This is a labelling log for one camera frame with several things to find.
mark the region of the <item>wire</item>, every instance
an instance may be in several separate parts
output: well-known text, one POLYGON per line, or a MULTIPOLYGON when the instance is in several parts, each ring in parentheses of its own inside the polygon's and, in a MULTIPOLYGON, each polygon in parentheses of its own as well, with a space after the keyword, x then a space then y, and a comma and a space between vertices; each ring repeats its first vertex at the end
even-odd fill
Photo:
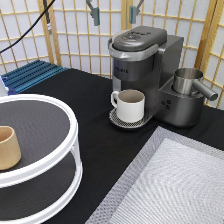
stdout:
POLYGON ((3 49, 0 51, 0 54, 7 51, 8 49, 12 48, 13 46, 15 46, 16 44, 18 44, 29 32, 30 30, 33 29, 34 26, 37 25, 37 23, 39 22, 39 20, 41 19, 41 17, 45 14, 45 12, 52 6, 52 4, 55 2, 55 0, 52 0, 52 2, 47 6, 47 8, 40 14, 40 16, 37 18, 37 20, 35 21, 35 23, 12 45, 8 46, 7 48, 3 49))

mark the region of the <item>blue dish rack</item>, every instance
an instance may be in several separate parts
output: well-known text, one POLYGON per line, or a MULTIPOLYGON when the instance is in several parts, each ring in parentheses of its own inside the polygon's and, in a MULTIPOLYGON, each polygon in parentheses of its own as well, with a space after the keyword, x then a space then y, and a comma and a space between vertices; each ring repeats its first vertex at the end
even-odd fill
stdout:
POLYGON ((32 63, 24 65, 14 71, 2 75, 5 86, 14 90, 16 93, 29 89, 45 79, 48 79, 67 68, 50 64, 45 61, 36 60, 32 63))

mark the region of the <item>coffee maker drip tray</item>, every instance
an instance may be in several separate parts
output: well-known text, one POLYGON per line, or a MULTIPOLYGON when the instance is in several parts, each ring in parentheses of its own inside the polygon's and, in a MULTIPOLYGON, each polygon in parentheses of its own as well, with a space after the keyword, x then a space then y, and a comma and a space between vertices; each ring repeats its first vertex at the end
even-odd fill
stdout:
POLYGON ((113 125, 115 125, 116 127, 124 129, 126 131, 132 131, 132 130, 134 131, 138 128, 143 127, 144 125, 146 125, 149 122, 149 120, 151 118, 152 118, 152 115, 145 113, 144 117, 140 121, 137 121, 134 123, 127 123, 127 122, 120 120, 117 117, 116 108, 111 110, 109 113, 109 119, 110 119, 111 123, 113 125))

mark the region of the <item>milk frother handle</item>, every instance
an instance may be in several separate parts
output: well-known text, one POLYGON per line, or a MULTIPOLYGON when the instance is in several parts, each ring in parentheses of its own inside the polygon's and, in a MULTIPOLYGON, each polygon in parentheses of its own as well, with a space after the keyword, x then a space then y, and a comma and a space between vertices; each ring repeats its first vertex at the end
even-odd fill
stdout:
POLYGON ((198 90, 203 96, 205 96, 208 100, 214 101, 218 98, 218 94, 208 88, 206 85, 201 83, 199 80, 193 81, 193 88, 198 90))
POLYGON ((118 91, 114 91, 114 92, 112 92, 112 94, 111 94, 111 103, 112 103, 112 105, 113 105, 115 108, 117 108, 117 104, 116 104, 115 101, 114 101, 114 94, 117 94, 117 97, 118 97, 119 92, 118 92, 118 91))

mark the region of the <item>mug handle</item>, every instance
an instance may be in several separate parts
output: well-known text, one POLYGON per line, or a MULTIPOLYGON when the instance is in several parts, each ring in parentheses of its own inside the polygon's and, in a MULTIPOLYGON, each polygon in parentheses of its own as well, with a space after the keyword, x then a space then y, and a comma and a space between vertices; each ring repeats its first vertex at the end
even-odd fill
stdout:
POLYGON ((117 94, 117 96, 118 96, 119 92, 118 92, 118 91, 114 91, 114 92, 111 93, 111 103, 112 103, 112 105, 113 105, 115 108, 117 108, 117 104, 116 104, 115 101, 114 101, 114 94, 117 94))

